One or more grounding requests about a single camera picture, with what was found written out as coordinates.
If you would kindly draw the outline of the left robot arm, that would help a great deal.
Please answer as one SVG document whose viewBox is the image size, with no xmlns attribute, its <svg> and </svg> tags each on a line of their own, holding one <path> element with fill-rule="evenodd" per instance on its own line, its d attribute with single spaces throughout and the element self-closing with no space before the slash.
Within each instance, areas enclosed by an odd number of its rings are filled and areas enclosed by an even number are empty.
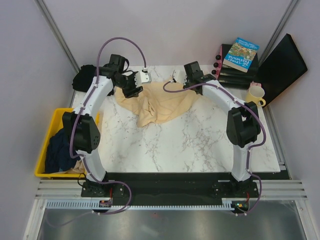
<svg viewBox="0 0 320 240">
<path fill-rule="evenodd" d="M 112 54 L 104 66 L 97 66 L 84 98 L 71 112 L 64 112 L 62 125 L 69 141 L 69 155 L 80 158 L 84 164 L 86 177 L 94 182 L 92 191 L 99 197 L 106 196 L 110 185 L 106 180 L 107 172 L 102 166 L 98 146 L 101 133 L 95 122 L 96 115 L 106 96 L 119 88 L 125 98 L 136 98 L 143 91 L 142 79 L 147 71 L 130 71 L 125 57 Z"/>
</svg>

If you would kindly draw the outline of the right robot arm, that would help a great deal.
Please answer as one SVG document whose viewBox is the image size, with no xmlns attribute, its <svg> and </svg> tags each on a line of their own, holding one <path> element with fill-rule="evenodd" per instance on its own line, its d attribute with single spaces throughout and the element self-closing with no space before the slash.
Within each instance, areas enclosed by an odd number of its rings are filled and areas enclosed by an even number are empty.
<svg viewBox="0 0 320 240">
<path fill-rule="evenodd" d="M 251 177 L 250 151 L 257 141 L 262 127 L 258 107 L 253 102 L 244 102 L 225 89 L 213 75 L 204 74 L 197 61 L 185 64 L 183 87 L 192 89 L 218 105 L 227 115 L 226 135 L 233 145 L 233 166 L 231 175 L 235 179 L 229 184 L 229 191 L 235 197 L 247 191 L 244 181 Z"/>
</svg>

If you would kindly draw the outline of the cream yellow t-shirt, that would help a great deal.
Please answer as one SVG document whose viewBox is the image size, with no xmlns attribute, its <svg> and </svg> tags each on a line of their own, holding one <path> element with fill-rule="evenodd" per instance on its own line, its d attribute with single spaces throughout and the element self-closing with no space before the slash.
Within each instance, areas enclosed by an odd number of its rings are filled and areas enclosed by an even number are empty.
<svg viewBox="0 0 320 240">
<path fill-rule="evenodd" d="M 137 126 L 142 128 L 150 123 L 163 124 L 185 112 L 198 100 L 193 90 L 169 93 L 163 90 L 163 82 L 152 82 L 143 87 L 138 97 L 126 98 L 122 89 L 115 88 L 118 105 L 137 116 Z"/>
</svg>

